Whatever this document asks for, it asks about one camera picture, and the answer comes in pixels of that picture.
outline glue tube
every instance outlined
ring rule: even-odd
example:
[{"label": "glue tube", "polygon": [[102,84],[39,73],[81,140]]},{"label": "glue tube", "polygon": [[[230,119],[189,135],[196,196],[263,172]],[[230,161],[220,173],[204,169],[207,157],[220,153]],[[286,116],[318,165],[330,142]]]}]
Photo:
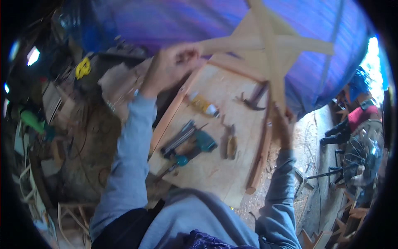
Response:
[{"label": "glue tube", "polygon": [[198,94],[198,92],[190,94],[188,99],[193,106],[201,110],[204,114],[211,115],[216,118],[220,116],[216,106],[207,101],[202,95]]}]

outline blue tarp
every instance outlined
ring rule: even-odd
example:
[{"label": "blue tarp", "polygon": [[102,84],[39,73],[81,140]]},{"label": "blue tarp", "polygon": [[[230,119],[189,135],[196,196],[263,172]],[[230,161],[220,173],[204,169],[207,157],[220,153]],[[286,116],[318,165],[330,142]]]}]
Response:
[{"label": "blue tarp", "polygon": [[[287,105],[301,118],[330,102],[354,75],[370,38],[367,19],[349,0],[263,2],[300,35],[335,43],[328,63],[326,55],[303,52],[285,77]],[[107,50],[121,35],[153,54],[182,41],[228,36],[247,10],[244,0],[66,0],[60,22],[86,51]]]}]

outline yellow rope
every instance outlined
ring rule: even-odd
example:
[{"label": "yellow rope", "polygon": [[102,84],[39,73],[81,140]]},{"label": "yellow rope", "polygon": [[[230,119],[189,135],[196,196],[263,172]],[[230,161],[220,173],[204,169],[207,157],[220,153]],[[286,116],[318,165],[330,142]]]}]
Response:
[{"label": "yellow rope", "polygon": [[90,60],[85,57],[76,67],[76,79],[80,80],[91,71]]}]

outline nail gun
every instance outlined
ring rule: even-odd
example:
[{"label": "nail gun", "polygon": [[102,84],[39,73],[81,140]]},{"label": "nail gun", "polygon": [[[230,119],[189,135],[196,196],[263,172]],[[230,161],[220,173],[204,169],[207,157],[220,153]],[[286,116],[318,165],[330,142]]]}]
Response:
[{"label": "nail gun", "polygon": [[[175,163],[157,177],[155,182],[160,181],[160,179],[162,179],[166,174],[172,172],[177,167],[185,166],[200,153],[212,152],[217,148],[218,145],[216,141],[214,141],[214,139],[205,131],[202,131],[204,126],[197,129],[195,127],[195,122],[190,120],[169,143],[160,149],[164,158],[172,159],[173,157]],[[195,147],[183,155],[176,153],[176,148],[192,136],[195,136]]]}]

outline person in background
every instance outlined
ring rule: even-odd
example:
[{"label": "person in background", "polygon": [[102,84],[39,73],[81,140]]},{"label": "person in background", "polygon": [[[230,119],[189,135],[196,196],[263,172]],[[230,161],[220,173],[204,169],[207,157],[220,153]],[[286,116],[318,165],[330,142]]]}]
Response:
[{"label": "person in background", "polygon": [[90,221],[92,248],[301,248],[293,208],[295,117],[274,105],[281,150],[264,207],[252,231],[217,196],[190,188],[169,192],[152,210],[145,178],[156,97],[202,67],[202,48],[180,44],[154,57],[117,142],[107,186]]},{"label": "person in background", "polygon": [[325,133],[325,137],[319,142],[322,146],[329,143],[342,144],[350,139],[351,133],[364,121],[379,119],[378,109],[372,99],[365,100],[359,107],[353,110],[341,123]]}]

